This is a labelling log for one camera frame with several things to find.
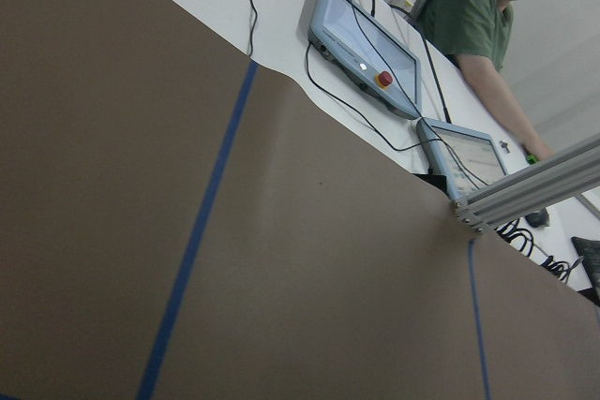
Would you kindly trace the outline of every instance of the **metal frame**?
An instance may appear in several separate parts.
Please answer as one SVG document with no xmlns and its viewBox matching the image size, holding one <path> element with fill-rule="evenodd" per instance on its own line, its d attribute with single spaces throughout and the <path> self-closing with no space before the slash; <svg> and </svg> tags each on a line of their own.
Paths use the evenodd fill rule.
<svg viewBox="0 0 600 400">
<path fill-rule="evenodd" d="M 477 232 L 600 185 L 600 133 L 455 201 L 457 216 Z"/>
</svg>

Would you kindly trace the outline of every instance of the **man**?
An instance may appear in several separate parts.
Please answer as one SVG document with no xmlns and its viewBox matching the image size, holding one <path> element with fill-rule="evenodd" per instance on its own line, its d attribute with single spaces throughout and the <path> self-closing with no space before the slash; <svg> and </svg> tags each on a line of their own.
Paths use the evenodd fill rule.
<svg viewBox="0 0 600 400">
<path fill-rule="evenodd" d="M 494 118 L 537 159 L 552 151 L 500 75 L 515 0 L 429 0 L 419 18 L 425 37 L 458 66 Z"/>
</svg>

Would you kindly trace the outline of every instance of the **red emergency stop button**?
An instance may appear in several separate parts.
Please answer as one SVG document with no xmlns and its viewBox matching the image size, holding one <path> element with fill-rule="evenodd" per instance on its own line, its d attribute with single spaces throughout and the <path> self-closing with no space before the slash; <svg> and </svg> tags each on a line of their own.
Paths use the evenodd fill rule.
<svg viewBox="0 0 600 400">
<path fill-rule="evenodd" d="M 377 82 L 377 84 L 380 85 L 381 88 L 385 89 L 387 86 L 392 84 L 392 81 L 394 81 L 394 79 L 392 78 L 390 73 L 385 70 L 381 74 L 375 76 L 375 81 Z"/>
</svg>

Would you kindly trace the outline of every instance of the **display screen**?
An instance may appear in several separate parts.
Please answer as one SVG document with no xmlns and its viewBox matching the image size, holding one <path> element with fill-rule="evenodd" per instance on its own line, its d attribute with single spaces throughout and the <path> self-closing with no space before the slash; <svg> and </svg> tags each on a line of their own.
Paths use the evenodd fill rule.
<svg viewBox="0 0 600 400">
<path fill-rule="evenodd" d="M 486 185 L 497 182 L 504 177 L 502 164 L 498 160 L 490 141 L 442 128 L 435 127 L 435 130 L 454 149 L 462 164 L 483 180 Z M 465 173 L 445 145 L 441 145 L 441 147 L 444 160 L 450 169 L 450 173 L 446 176 L 452 177 L 454 185 L 461 195 L 467 195 L 485 186 L 468 172 Z"/>
<path fill-rule="evenodd" d="M 416 102 L 416 62 L 348 0 L 329 0 L 323 26 L 376 72 L 393 71 L 404 94 Z"/>
</svg>

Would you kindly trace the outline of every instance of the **man's arm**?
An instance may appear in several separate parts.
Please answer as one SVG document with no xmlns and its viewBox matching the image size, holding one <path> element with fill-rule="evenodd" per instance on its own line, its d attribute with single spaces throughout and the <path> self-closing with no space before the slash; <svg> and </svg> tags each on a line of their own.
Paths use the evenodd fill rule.
<svg viewBox="0 0 600 400">
<path fill-rule="evenodd" d="M 552 156 L 552 150 L 537 134 L 508 83 L 491 60 L 485 56 L 469 54 L 455 55 L 455 58 L 465 81 L 496 121 L 515 135 L 526 151 L 538 159 Z"/>
</svg>

